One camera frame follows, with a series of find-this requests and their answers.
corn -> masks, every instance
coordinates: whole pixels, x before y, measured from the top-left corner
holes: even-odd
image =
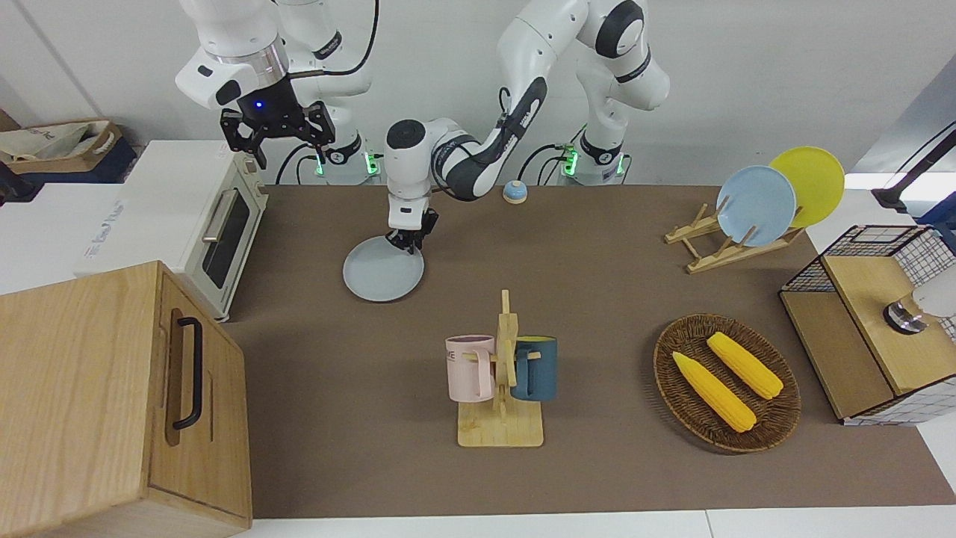
[[[720,379],[714,377],[704,365],[683,353],[674,351],[673,356],[677,368],[681,370],[694,392],[700,395],[710,409],[716,411],[734,432],[743,434],[753,428],[757,423],[757,415],[721,383]]]
[[[765,400],[777,396],[783,390],[783,381],[780,381],[776,374],[723,332],[715,332],[707,339],[707,345],[737,377]]]

dark blue mug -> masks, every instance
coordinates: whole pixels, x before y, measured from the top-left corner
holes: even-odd
[[[531,353],[541,357],[529,358]],[[530,402],[553,400],[557,396],[557,339],[551,336],[519,336],[514,350],[518,384],[511,397]]]

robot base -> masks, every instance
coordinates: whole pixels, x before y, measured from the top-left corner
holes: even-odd
[[[316,165],[313,173],[302,174],[302,185],[364,185],[379,182],[378,161],[365,150],[362,140],[358,151],[345,163],[335,164],[325,159],[321,166]]]
[[[578,158],[576,164],[569,163],[562,167],[561,175],[565,178],[566,185],[583,185],[585,187],[620,185],[624,177],[624,170],[621,167],[623,159],[623,154],[619,154],[617,159],[610,164],[599,166],[584,163],[584,159]]]

drawer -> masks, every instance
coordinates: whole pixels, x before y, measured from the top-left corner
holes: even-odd
[[[149,485],[250,519],[242,351],[168,275],[159,303]]]

pink mug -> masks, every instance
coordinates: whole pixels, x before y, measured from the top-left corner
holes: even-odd
[[[483,402],[494,397],[493,336],[452,336],[445,339],[445,351],[448,397],[465,403]]]

